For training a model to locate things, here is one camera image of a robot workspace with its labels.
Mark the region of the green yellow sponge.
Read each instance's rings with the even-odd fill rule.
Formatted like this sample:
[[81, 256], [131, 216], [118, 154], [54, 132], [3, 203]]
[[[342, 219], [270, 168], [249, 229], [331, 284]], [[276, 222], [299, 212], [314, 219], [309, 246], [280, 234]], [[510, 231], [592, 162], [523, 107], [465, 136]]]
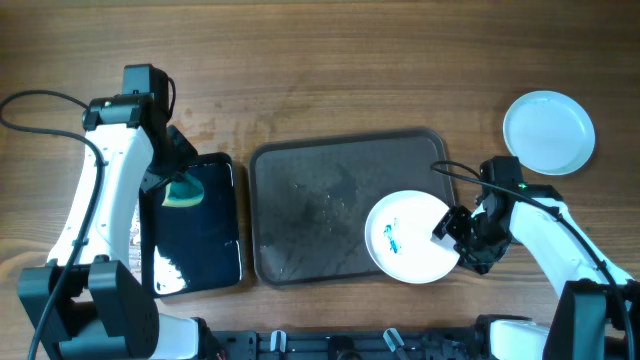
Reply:
[[198, 205], [204, 198], [204, 186], [189, 174], [184, 173], [180, 179], [170, 182], [165, 187], [163, 207], [187, 208]]

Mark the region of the white plate front stained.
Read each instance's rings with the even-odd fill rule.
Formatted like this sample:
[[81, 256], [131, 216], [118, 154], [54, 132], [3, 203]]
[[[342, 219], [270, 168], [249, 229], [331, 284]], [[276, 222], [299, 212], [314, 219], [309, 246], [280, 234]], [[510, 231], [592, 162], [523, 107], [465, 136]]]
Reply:
[[445, 202], [421, 191], [385, 196], [365, 222], [364, 241], [371, 259], [384, 273], [404, 283], [426, 284], [443, 278], [460, 258], [453, 239], [433, 235], [448, 211]]

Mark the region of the white plate back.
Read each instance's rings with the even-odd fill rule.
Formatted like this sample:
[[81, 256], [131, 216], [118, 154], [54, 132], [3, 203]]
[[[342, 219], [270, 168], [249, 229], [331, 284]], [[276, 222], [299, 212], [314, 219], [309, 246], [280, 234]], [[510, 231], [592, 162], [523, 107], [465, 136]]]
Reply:
[[509, 152], [543, 175], [578, 171], [592, 157], [596, 133], [586, 110], [567, 95], [538, 90], [520, 96], [504, 115], [502, 132]]

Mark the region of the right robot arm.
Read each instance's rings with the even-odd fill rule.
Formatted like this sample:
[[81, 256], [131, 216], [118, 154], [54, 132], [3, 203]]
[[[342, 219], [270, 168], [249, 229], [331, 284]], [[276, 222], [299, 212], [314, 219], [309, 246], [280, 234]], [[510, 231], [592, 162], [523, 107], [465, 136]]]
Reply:
[[485, 274], [521, 243], [559, 302], [548, 327], [515, 316], [482, 316], [480, 359], [636, 359], [639, 283], [611, 262], [571, 218], [550, 185], [482, 185], [474, 211], [451, 208], [433, 234], [450, 240], [461, 264]]

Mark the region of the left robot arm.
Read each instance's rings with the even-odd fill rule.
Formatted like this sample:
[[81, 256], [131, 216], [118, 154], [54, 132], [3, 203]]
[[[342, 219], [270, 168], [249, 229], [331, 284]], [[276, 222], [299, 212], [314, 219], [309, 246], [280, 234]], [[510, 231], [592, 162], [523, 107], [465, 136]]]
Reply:
[[85, 158], [63, 232], [44, 266], [25, 269], [18, 295], [34, 325], [28, 356], [52, 359], [198, 359], [206, 324], [159, 313], [129, 270], [129, 231], [140, 192], [191, 207], [203, 185], [187, 171], [196, 150], [168, 121], [164, 95], [133, 93], [86, 105]]

